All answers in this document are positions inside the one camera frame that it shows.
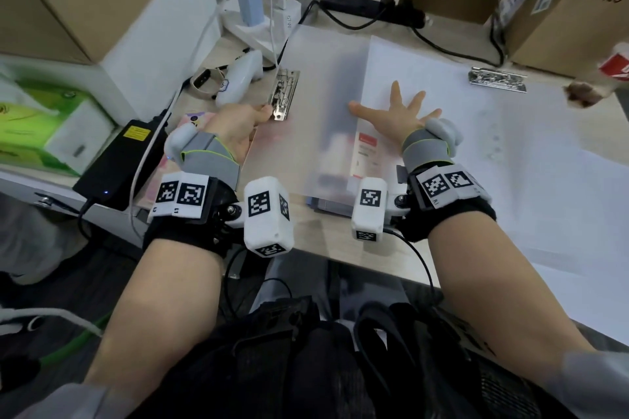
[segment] green tissue package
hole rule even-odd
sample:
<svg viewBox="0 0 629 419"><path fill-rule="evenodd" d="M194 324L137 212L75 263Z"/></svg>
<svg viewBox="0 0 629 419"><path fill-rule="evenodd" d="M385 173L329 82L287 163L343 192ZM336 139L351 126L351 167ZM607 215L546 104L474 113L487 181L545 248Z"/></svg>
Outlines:
<svg viewBox="0 0 629 419"><path fill-rule="evenodd" d="M114 128L85 91L0 77L0 163L81 175Z"/></svg>

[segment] hand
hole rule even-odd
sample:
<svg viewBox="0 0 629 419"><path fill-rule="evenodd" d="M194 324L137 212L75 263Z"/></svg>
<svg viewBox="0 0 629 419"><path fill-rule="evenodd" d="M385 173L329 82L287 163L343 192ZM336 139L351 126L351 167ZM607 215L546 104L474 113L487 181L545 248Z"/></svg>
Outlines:
<svg viewBox="0 0 629 419"><path fill-rule="evenodd" d="M271 105L224 105L203 129L214 133L230 150L239 164L245 161L249 150L249 137L260 123L265 123L273 114Z"/></svg>
<svg viewBox="0 0 629 419"><path fill-rule="evenodd" d="M402 95L399 92L399 83L393 82L389 111L367 108L357 101L351 101L349 108L350 113L372 123L376 131L393 141L401 150L408 135L423 128L427 119L441 116L441 109L437 109L427 116L417 119L424 97L426 97L426 92L420 91L414 96L408 107L404 106Z"/></svg>

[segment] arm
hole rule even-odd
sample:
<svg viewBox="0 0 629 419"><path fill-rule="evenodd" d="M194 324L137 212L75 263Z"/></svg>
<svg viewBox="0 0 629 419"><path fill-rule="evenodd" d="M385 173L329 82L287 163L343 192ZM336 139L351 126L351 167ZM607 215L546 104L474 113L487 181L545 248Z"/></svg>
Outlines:
<svg viewBox="0 0 629 419"><path fill-rule="evenodd" d="M400 147L429 117L417 119L425 92L402 104L391 87L388 111L350 103L350 111L373 124ZM558 374L564 355L594 349L570 321L533 266L484 213L451 216L429 234L429 246L444 296L508 369L540 385Z"/></svg>
<svg viewBox="0 0 629 419"><path fill-rule="evenodd" d="M204 130L241 163L254 126L271 113L270 105L225 105ZM214 328L222 268L220 257L208 250L155 239L114 309L85 382L106 386L134 405L146 399Z"/></svg>

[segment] desk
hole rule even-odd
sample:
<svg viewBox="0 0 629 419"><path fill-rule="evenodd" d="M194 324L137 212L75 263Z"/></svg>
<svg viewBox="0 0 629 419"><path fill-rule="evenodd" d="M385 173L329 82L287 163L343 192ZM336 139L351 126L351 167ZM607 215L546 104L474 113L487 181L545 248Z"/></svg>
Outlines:
<svg viewBox="0 0 629 419"><path fill-rule="evenodd" d="M340 17L349 24L358 25L364 22L364 19L357 17L343 15ZM323 14L319 15L314 25L342 33L352 33L360 37L377 35L397 44L410 46L415 49L430 50L406 27L378 22L360 32L350 32L340 28ZM433 25L427 27L424 33L435 43L451 50L473 53L485 58L496 57L494 49L486 40L485 30L480 26L434 17ZM230 34L225 34L209 54L204 65L214 67L228 64L241 54L243 48L244 45L240 41ZM524 72L536 81L556 84L566 84L567 82L567 79L561 77ZM271 90L271 84L271 76L266 76L263 80L256 82L249 89L243 102L252 104L265 103ZM176 118L174 121L177 122L177 117L180 117L186 111L208 109L210 108L207 102L194 99L184 93L175 107L174 116ZM586 110L575 109L572 111L572 115L579 129L582 147L613 161L629 165L629 149L626 149L629 146L629 123L626 121L615 95L601 101L592 108ZM76 207L75 204L80 207L82 203L81 197L71 190L75 182L75 177L60 176L34 169L14 168L12 166L2 166L0 168L0 191L32 203L37 199L28 197L26 194L22 195L21 190L33 191L39 189L65 196L72 200L73 203L71 205L73 207ZM291 204L291 216L295 221L296 248L337 261L393 274L408 280L427 282L427 276L421 263L418 262L413 252L398 239L387 236L380 244L367 245L350 237L348 219L316 213L305 206L302 196L291 195ZM90 218L90 211L86 219L93 222ZM111 209L104 211L110 216L110 218L107 218L107 222L105 224L97 222L97 224L115 235L137 244L138 240L135 238L135 235L129 232L126 214L117 211L107 211L111 211ZM437 280L426 241L420 242L418 249L429 264L433 279Z"/></svg>

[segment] white power strip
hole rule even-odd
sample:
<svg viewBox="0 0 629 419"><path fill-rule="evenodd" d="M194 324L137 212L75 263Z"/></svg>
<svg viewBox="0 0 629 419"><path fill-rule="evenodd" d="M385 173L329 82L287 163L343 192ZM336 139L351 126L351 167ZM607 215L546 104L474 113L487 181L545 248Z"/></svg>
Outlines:
<svg viewBox="0 0 629 419"><path fill-rule="evenodd" d="M275 18L273 38L277 50L276 55L279 55L284 43L299 22L301 4L296 0L287 0L286 10L273 9L273 14ZM271 26L270 18L265 15L263 23L248 27L240 17L238 0L228 0L223 6L222 20L226 30L236 35L252 49L260 50L264 58L274 62L275 57L273 57L271 31L269 29Z"/></svg>

